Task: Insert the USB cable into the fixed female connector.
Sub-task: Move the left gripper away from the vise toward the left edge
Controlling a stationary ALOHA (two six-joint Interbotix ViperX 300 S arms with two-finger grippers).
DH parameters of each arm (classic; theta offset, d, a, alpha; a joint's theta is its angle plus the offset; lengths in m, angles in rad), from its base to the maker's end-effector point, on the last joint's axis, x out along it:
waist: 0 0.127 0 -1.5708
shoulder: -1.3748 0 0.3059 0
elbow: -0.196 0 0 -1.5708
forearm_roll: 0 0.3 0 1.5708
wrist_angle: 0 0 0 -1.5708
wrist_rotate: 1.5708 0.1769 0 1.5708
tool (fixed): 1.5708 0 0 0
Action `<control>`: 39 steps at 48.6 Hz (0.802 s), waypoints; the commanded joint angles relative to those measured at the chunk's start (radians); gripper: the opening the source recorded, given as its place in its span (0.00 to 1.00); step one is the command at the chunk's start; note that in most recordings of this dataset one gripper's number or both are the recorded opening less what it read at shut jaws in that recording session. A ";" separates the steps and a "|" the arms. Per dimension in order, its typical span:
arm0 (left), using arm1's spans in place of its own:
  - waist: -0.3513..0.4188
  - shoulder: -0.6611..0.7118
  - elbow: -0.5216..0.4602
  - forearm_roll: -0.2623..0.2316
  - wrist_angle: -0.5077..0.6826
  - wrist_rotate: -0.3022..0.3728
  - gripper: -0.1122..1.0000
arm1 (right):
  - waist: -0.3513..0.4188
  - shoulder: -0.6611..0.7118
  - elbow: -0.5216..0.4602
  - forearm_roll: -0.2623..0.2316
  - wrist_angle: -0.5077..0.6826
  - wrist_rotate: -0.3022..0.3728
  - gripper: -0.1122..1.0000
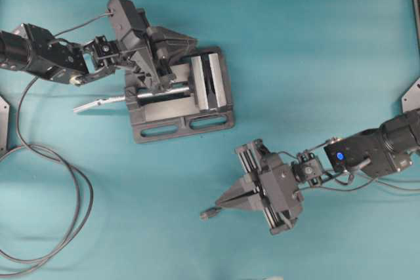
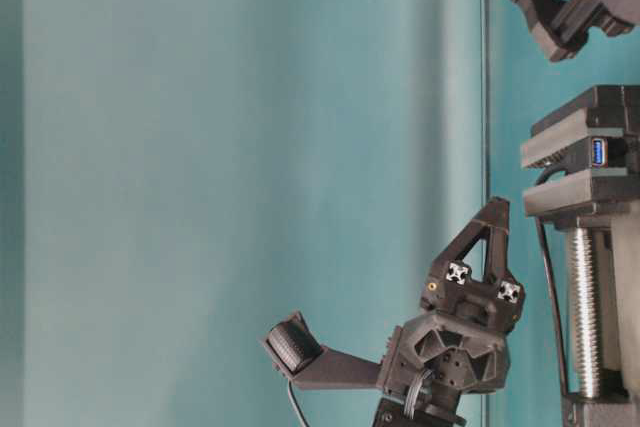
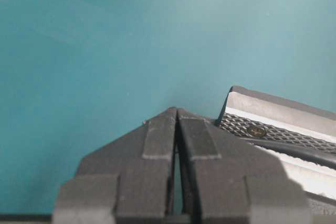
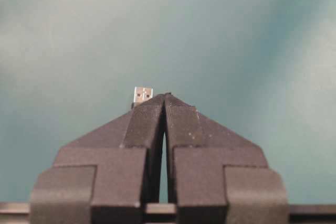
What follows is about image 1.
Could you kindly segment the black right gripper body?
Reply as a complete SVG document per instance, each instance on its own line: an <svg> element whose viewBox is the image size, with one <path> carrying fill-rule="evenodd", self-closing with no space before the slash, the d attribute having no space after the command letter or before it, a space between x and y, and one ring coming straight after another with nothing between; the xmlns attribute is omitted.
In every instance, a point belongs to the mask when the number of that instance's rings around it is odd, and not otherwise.
<svg viewBox="0 0 420 280"><path fill-rule="evenodd" d="M261 139L236 148L236 154L245 171L245 179L255 183L255 193L262 199L262 209L270 233L291 230L303 211L303 196L291 166L277 153L272 153Z"/></svg>

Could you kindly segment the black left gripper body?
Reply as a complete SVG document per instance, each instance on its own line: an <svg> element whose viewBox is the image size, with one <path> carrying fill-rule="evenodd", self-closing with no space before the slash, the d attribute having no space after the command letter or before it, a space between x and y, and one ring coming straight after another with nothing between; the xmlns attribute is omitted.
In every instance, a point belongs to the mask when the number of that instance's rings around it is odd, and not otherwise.
<svg viewBox="0 0 420 280"><path fill-rule="evenodd" d="M148 89L165 91L157 90L157 59L152 54L147 35L150 25L145 13L138 11L130 0L109 0L107 8L125 67L137 76L143 76L142 82Z"/></svg>

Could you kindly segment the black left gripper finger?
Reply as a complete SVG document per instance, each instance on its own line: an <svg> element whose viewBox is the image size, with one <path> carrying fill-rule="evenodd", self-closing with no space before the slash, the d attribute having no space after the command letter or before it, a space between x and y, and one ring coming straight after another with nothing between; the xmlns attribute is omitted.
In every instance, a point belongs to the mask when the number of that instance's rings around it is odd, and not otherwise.
<svg viewBox="0 0 420 280"><path fill-rule="evenodd" d="M161 26L150 26L147 28L147 35L151 42L151 45L155 51L158 49L186 49L187 51L192 50L196 47L198 40L196 38L187 36L169 30Z"/></svg>
<svg viewBox="0 0 420 280"><path fill-rule="evenodd" d="M163 55L158 52L157 57L157 74L159 83L157 90L168 90L170 83L176 79L176 75L172 72L171 66L182 58L181 53L175 55Z"/></svg>

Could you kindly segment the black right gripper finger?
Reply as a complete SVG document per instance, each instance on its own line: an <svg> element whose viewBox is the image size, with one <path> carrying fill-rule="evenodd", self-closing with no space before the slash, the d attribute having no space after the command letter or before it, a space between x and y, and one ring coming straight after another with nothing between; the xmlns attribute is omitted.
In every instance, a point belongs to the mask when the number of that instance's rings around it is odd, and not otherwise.
<svg viewBox="0 0 420 280"><path fill-rule="evenodd" d="M262 210L262 203L261 196L253 191L241 195L225 193L216 200L216 206L224 209Z"/></svg>
<svg viewBox="0 0 420 280"><path fill-rule="evenodd" d="M241 195L249 191L255 192L255 183L252 180L248 182L243 176L240 179L236 180L235 183L223 194L227 193L229 195Z"/></svg>

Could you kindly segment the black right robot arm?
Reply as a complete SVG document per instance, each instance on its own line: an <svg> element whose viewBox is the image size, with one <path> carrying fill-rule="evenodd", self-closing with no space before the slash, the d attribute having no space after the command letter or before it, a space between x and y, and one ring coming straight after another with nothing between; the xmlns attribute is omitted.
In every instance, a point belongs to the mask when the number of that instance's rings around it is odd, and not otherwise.
<svg viewBox="0 0 420 280"><path fill-rule="evenodd" d="M322 144L333 167L330 173L312 150L304 150L284 163L279 153L268 150L261 139L236 148L245 174L202 212L210 218L223 209L260 210L271 234L290 230L303 210L301 184L323 188L342 175L351 182L362 171L371 180L400 172L411 164L411 153L419 149L419 110L410 110L344 139L332 138Z"/></svg>

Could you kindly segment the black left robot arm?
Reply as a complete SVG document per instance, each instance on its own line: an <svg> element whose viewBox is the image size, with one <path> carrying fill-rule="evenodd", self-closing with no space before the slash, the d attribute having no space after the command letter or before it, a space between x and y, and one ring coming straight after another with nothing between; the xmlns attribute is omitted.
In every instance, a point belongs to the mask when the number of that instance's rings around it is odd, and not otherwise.
<svg viewBox="0 0 420 280"><path fill-rule="evenodd" d="M130 0L109 0L106 16L116 39L69 42L33 24L1 32L1 68L24 71L46 81L85 85L123 69L146 88L167 90L176 79L171 66L194 51L197 39L151 26Z"/></svg>

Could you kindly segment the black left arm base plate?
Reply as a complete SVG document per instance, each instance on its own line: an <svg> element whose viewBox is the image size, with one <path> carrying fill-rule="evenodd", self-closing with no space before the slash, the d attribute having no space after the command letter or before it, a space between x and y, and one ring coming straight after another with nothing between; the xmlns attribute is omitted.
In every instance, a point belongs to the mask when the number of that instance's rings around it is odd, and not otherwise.
<svg viewBox="0 0 420 280"><path fill-rule="evenodd" d="M7 153L8 133L9 133L9 103L0 96L0 156Z"/></svg>

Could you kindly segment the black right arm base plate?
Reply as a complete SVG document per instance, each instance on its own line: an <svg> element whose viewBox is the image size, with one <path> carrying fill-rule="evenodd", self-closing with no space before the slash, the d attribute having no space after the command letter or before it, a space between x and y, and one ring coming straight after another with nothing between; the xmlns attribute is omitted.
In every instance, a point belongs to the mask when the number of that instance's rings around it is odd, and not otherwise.
<svg viewBox="0 0 420 280"><path fill-rule="evenodd" d="M402 112L420 108L420 78L401 97Z"/></svg>

